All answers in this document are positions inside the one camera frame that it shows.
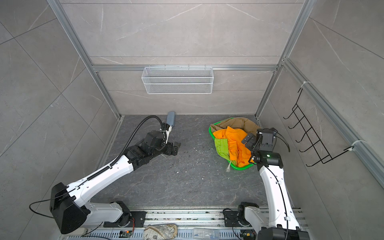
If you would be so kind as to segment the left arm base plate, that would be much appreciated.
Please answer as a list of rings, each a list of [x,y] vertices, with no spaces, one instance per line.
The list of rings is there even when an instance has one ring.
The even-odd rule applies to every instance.
[[[104,228],[142,228],[145,223],[147,212],[145,211],[133,211],[130,215],[123,214],[120,219],[115,223],[105,222]]]

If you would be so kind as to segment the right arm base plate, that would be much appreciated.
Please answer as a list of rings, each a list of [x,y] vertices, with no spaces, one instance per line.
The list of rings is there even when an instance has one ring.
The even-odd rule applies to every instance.
[[[223,210],[223,216],[225,227],[242,227],[238,218],[238,211],[226,208]]]

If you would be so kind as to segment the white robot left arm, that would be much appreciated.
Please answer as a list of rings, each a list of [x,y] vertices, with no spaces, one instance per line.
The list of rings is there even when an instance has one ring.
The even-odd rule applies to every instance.
[[[55,185],[51,191],[50,212],[61,234],[70,234],[79,228],[99,223],[113,227],[130,224],[131,212],[122,201],[96,204],[91,199],[153,158],[159,155],[176,156],[181,143],[171,143],[164,138],[163,133],[152,131],[98,171],[69,185]]]

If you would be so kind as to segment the lime green shorts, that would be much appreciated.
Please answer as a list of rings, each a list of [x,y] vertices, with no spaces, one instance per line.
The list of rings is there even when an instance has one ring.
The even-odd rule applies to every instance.
[[[215,139],[215,147],[218,155],[227,161],[230,161],[230,152],[227,139]]]

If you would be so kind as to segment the orange shorts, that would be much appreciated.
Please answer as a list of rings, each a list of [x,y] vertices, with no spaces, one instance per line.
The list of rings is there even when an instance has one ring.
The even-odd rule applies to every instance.
[[[250,164],[249,159],[251,158],[251,152],[242,144],[242,140],[247,136],[245,131],[227,127],[224,130],[214,132],[212,135],[214,140],[228,140],[230,152],[229,163],[238,168],[244,168]]]

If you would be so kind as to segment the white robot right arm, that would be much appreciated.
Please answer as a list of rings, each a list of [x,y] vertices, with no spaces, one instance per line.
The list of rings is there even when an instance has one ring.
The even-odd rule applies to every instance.
[[[309,240],[296,219],[285,184],[284,165],[274,152],[276,139],[289,144],[274,128],[249,133],[242,143],[251,151],[249,163],[257,166],[266,190],[269,217],[256,204],[242,202],[238,207],[240,221],[248,222],[256,231],[256,240]]]

